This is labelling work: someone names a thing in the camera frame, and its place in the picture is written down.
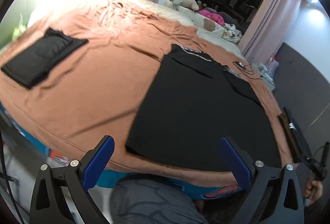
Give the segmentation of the person's right hand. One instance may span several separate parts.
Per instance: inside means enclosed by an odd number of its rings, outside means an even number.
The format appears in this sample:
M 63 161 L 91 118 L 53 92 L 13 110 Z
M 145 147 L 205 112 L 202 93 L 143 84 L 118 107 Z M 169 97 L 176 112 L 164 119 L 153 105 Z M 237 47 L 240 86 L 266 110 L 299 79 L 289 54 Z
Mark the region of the person's right hand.
M 323 184 L 320 181 L 313 180 L 306 183 L 304 189 L 304 197 L 308 198 L 311 203 L 314 203 L 319 198 L 321 198 L 323 194 Z

